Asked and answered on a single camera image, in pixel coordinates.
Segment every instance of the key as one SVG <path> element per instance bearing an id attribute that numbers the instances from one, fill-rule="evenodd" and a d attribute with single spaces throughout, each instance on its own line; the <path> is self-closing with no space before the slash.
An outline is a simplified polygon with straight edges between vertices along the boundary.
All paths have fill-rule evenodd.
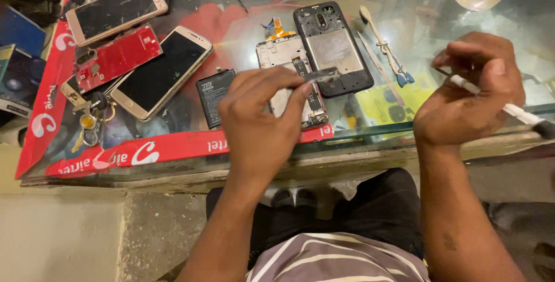
<path id="1" fill-rule="evenodd" d="M 81 134 L 79 135 L 79 138 L 77 138 L 77 141 L 75 141 L 75 145 L 71 149 L 71 152 L 72 153 L 77 152 L 81 147 L 81 145 L 83 145 L 83 130 L 81 130 Z"/>

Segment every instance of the man's right hand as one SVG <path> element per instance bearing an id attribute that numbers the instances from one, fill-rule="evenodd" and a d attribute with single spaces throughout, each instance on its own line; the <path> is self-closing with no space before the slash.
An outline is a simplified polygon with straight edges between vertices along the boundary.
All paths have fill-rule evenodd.
<path id="1" fill-rule="evenodd" d="M 509 40 L 470 32 L 449 43 L 432 66 L 450 66 L 480 87 L 471 94 L 448 79 L 420 107 L 414 120 L 417 143 L 460 145 L 490 136 L 504 123 L 507 103 L 524 105 L 526 96 Z"/>

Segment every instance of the glass counter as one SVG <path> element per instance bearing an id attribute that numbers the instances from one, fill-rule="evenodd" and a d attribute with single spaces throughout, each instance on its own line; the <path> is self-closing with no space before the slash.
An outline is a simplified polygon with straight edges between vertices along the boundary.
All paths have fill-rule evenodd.
<path id="1" fill-rule="evenodd" d="M 375 80 L 375 85 L 356 94 L 325 99 L 333 139 L 298 145 L 293 158 L 318 152 L 341 154 L 356 150 L 380 150 L 413 144 L 412 120 L 416 111 L 445 77 L 430 63 L 449 41 L 469 31 L 489 32 L 511 40 L 517 64 L 522 72 L 528 111 L 543 115 L 555 112 L 555 0 L 503 0 L 487 11 L 468 11 L 454 0 L 173 0 L 168 16 L 151 21 L 162 39 L 177 25 L 195 25 L 194 29 L 214 42 L 214 57 L 195 72 L 182 89 L 149 122 L 141 122 L 122 109 L 101 131 L 104 149 L 124 140 L 154 137 L 182 131 L 207 131 L 195 83 L 216 73 L 216 67 L 233 68 L 237 73 L 257 69 L 255 47 L 272 35 L 260 26 L 280 17 L 284 31 L 296 30 L 293 11 L 302 6 L 336 1 L 346 17 L 356 43 Z M 381 35 L 393 47 L 415 83 L 395 87 L 406 103 L 398 106 L 369 54 L 362 45 L 360 31 L 377 54 L 387 75 L 395 81 L 387 58 L 375 45 L 377 39 L 370 26 L 358 14 L 365 5 Z M 43 169 L 60 159 L 75 158 L 71 149 L 79 136 L 78 118 L 66 105 L 60 131 L 44 157 L 23 179 L 38 179 Z M 153 172 L 160 175 L 178 172 L 206 172 L 229 167 L 227 155 L 191 158 L 132 168 L 115 168 L 110 172 L 82 179 L 134 180 Z"/>

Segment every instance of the debris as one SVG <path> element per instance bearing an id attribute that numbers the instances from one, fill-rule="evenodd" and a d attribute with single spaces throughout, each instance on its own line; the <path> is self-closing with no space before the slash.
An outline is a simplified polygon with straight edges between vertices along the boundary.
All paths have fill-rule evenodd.
<path id="1" fill-rule="evenodd" d="M 243 7 L 243 9 L 245 9 L 245 12 L 248 13 L 249 10 L 246 9 L 246 6 L 243 4 L 243 2 L 241 0 L 237 0 L 239 2 L 239 4 Z"/>

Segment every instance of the cracked phone screen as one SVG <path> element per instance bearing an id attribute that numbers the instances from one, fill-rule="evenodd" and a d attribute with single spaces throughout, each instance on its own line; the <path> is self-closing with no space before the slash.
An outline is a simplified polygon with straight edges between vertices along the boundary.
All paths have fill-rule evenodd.
<path id="1" fill-rule="evenodd" d="M 203 47 L 172 32 L 161 44 L 164 53 L 137 67 L 118 89 L 145 111 L 150 111 L 203 56 Z"/>
<path id="2" fill-rule="evenodd" d="M 156 11 L 153 0 L 97 0 L 75 9 L 85 39 Z"/>

